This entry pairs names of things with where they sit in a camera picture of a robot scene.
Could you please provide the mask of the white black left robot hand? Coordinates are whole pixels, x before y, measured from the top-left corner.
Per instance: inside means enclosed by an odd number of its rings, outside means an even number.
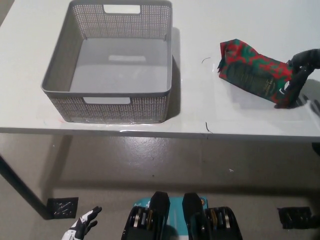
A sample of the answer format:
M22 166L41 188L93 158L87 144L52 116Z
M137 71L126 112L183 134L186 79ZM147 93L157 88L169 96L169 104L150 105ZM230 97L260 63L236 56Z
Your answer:
M64 233L61 240L84 240L91 228L98 224L96 217L101 211L102 207L96 206L79 217L77 221Z

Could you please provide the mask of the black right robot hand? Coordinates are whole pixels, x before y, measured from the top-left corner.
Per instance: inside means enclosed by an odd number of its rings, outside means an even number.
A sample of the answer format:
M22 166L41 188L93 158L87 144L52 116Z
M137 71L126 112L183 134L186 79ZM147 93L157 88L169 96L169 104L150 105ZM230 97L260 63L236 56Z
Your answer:
M296 105L296 101L308 77L314 70L320 68L320 49L314 48L299 52L288 61L288 65L292 67L293 75L284 91L289 91L290 99L288 103L276 104L274 106L275 109L291 109Z

